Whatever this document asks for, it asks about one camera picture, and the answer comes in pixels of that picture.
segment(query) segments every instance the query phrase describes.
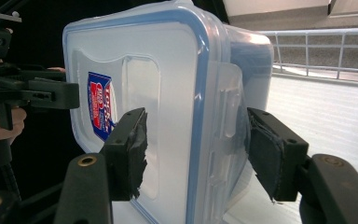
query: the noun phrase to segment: human hand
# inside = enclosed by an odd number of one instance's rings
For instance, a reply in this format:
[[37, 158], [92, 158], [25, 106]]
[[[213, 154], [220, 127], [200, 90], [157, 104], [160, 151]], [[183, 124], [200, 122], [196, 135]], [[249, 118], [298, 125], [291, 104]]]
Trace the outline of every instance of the human hand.
[[11, 115], [13, 118], [13, 130], [9, 131], [0, 127], [0, 140], [9, 139], [10, 144], [21, 134], [24, 129], [24, 120], [27, 117], [25, 110], [19, 107], [11, 109]]

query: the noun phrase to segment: translucent plastic container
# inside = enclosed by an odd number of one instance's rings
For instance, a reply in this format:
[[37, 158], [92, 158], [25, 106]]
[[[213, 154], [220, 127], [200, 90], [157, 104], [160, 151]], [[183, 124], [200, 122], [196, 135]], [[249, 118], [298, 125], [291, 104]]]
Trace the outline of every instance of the translucent plastic container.
[[247, 161], [246, 107], [267, 103], [269, 40], [171, 1], [70, 23], [62, 41], [67, 81], [80, 86], [74, 135], [86, 152], [98, 152], [127, 111], [148, 113], [134, 211], [146, 222], [220, 223]]

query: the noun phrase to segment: red and blue sticker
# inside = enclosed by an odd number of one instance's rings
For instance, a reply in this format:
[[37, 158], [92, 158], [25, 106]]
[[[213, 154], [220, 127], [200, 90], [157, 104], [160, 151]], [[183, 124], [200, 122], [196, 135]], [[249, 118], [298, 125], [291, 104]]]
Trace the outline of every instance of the red and blue sticker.
[[112, 78], [89, 72], [88, 92], [92, 128], [95, 134], [105, 141], [117, 124]]

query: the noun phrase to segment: plastic container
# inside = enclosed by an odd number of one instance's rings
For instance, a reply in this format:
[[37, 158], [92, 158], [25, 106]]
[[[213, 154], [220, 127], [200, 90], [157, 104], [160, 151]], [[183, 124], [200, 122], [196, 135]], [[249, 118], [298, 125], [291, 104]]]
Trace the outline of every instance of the plastic container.
[[246, 107], [267, 103], [269, 40], [171, 1], [70, 23], [62, 41], [67, 81], [80, 86], [74, 135], [86, 152], [101, 149], [125, 112], [148, 113], [135, 210], [154, 223], [221, 222], [247, 161]]

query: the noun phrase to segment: wire rack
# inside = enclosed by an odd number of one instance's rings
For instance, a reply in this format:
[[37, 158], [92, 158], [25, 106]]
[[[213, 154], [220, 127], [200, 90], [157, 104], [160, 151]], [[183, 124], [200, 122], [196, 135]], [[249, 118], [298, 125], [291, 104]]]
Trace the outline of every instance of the wire rack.
[[260, 33], [274, 46], [274, 73], [358, 81], [358, 28]]

